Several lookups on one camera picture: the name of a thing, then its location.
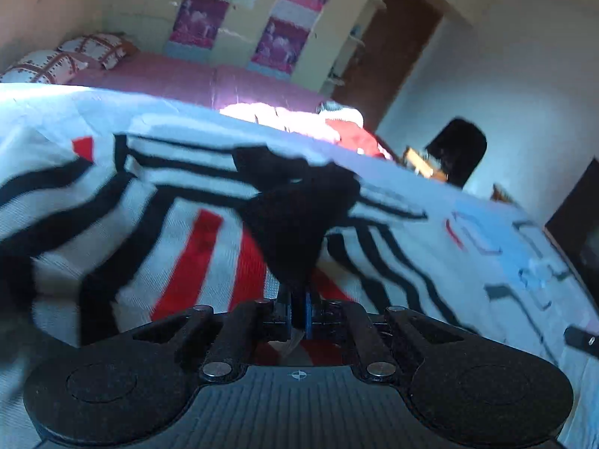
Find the striped knit sweater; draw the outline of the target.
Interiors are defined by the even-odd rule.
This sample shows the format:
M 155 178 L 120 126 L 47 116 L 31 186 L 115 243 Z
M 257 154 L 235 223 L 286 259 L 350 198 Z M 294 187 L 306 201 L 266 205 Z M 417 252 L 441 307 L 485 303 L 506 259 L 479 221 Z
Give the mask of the striped knit sweater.
M 447 277 L 400 236 L 431 221 L 415 190 L 266 146 L 18 132 L 1 148 L 2 446 L 39 441 L 22 392 L 40 362 L 197 304 L 307 285 L 347 299 L 353 282 L 369 310 L 458 324 Z

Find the pile of clothes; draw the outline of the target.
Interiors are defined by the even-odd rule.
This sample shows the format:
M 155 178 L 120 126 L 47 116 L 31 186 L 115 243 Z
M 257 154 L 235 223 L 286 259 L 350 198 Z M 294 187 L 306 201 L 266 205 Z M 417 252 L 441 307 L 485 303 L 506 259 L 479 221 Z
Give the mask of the pile of clothes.
M 324 141 L 359 155 L 395 161 L 380 141 L 365 130 L 361 113 L 350 107 L 308 113 L 271 107 L 266 103 L 235 103 L 219 112 L 245 122 Z

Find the white blue patterned quilt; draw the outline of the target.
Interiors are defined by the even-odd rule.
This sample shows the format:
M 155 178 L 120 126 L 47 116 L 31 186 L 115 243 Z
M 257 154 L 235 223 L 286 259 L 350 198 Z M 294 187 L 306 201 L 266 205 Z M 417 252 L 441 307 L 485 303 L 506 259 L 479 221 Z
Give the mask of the white blue patterned quilt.
M 594 448 L 598 350 L 563 333 L 598 335 L 585 284 L 521 209 L 476 199 L 391 162 L 252 125 L 205 107 L 145 94 L 77 86 L 5 84 L 1 148 L 37 131 L 73 147 L 115 134 L 182 143 L 266 146 L 313 163 L 333 162 L 395 193 L 415 190 L 432 211 L 400 236 L 434 276 L 446 276 L 458 324 L 410 308 L 379 312 L 321 295 L 291 295 L 297 347 L 277 365 L 240 379 L 206 381 L 200 367 L 219 327 L 197 304 L 118 336 L 40 362 L 22 400 L 39 441 L 29 448 Z M 355 302 L 390 316 L 396 381 L 328 378 L 339 349 L 313 340 L 312 307 Z

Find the small wooden table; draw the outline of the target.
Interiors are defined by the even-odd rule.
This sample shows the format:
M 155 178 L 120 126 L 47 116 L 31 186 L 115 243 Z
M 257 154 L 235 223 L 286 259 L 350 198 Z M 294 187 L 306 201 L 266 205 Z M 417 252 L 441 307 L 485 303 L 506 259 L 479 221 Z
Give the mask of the small wooden table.
M 428 180 L 437 180 L 442 183 L 448 181 L 447 174 L 443 171 L 438 159 L 433 158 L 426 151 L 418 151 L 407 147 L 404 151 L 403 164 L 415 174 L 423 176 Z

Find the black chair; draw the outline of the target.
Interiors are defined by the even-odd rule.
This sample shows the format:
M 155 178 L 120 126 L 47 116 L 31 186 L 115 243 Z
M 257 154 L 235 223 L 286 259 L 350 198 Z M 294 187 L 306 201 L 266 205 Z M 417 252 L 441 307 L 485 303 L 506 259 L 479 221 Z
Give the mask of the black chair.
M 425 151 L 446 174 L 448 183 L 463 189 L 487 150 L 485 134 L 473 123 L 455 117 L 428 143 Z

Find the pink bed sheet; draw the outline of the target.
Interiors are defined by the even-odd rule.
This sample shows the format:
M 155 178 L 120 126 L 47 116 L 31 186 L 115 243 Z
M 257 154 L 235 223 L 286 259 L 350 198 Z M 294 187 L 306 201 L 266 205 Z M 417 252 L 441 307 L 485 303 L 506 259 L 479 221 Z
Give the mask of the pink bed sheet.
M 264 103 L 313 113 L 325 100 L 319 93 L 246 69 L 193 63 L 140 52 L 111 70 L 85 69 L 72 85 L 143 93 L 221 110 L 236 103 Z

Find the lower right pink poster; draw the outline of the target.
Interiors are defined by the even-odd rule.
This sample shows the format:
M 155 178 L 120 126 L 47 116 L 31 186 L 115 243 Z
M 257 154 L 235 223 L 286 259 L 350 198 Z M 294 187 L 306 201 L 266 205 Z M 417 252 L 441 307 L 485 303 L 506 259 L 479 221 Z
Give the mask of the lower right pink poster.
M 309 34 L 305 28 L 271 17 L 251 61 L 275 71 L 291 74 Z

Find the cream glossy wardrobe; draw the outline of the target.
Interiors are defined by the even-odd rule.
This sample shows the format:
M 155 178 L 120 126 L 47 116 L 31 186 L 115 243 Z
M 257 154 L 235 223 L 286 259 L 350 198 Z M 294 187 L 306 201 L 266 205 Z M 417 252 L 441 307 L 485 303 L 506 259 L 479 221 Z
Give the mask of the cream glossy wardrobe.
M 141 50 L 164 51 L 183 0 L 100 0 L 101 23 L 132 37 Z M 213 47 L 200 59 L 212 65 L 247 67 L 277 0 L 231 0 Z M 490 0 L 425 0 L 442 14 L 467 24 L 480 20 Z M 361 22 L 362 13 L 381 8 L 383 0 L 328 0 L 308 28 L 308 41 L 291 73 L 291 82 L 318 91 Z

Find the far patterned pillow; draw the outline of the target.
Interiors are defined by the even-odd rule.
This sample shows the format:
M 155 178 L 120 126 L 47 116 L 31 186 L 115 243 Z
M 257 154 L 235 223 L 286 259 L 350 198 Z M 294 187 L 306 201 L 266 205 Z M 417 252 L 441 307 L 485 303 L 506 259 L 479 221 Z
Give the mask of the far patterned pillow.
M 112 70 L 123 59 L 138 52 L 137 47 L 118 34 L 87 34 L 64 42 L 57 51 L 76 54 L 93 61 L 104 70 Z

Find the patterned pillow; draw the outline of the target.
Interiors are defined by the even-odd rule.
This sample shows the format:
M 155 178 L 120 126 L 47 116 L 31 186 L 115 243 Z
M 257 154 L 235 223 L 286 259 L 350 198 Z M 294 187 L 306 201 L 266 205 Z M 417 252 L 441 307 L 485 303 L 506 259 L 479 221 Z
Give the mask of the patterned pillow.
M 2 83 L 37 83 L 62 85 L 85 70 L 88 64 L 65 52 L 35 51 L 1 74 Z
M 118 34 L 87 34 L 64 42 L 57 51 L 76 54 L 93 61 L 104 70 L 112 70 L 123 59 L 138 52 L 137 47 Z

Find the lower left pink poster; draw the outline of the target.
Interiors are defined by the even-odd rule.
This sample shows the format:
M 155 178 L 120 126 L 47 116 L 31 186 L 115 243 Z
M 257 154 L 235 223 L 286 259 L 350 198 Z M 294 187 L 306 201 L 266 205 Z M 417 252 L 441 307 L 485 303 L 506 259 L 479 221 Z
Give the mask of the lower left pink poster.
M 168 40 L 211 49 L 228 6 L 229 3 L 222 0 L 183 0 Z

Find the near patterned pillow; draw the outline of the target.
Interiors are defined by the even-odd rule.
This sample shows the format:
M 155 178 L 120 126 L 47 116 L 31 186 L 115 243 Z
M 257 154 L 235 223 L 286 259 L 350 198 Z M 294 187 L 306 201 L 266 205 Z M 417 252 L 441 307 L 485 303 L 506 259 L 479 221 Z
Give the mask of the near patterned pillow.
M 85 70 L 88 64 L 65 52 L 35 51 L 1 74 L 2 83 L 37 83 L 62 85 Z

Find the brown wooden door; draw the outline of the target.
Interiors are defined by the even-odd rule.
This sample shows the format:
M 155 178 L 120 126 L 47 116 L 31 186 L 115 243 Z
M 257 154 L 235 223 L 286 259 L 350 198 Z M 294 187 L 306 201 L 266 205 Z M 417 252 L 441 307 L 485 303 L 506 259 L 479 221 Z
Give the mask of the brown wooden door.
M 373 132 L 442 19 L 425 0 L 384 0 L 361 35 L 332 97 L 359 110 Z

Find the cream round headboard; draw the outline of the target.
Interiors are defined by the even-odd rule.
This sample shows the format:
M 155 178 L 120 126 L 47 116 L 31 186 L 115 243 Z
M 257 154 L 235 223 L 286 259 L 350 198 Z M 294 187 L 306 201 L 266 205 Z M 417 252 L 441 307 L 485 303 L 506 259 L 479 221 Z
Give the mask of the cream round headboard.
M 100 25 L 103 0 L 1 0 L 1 68 Z

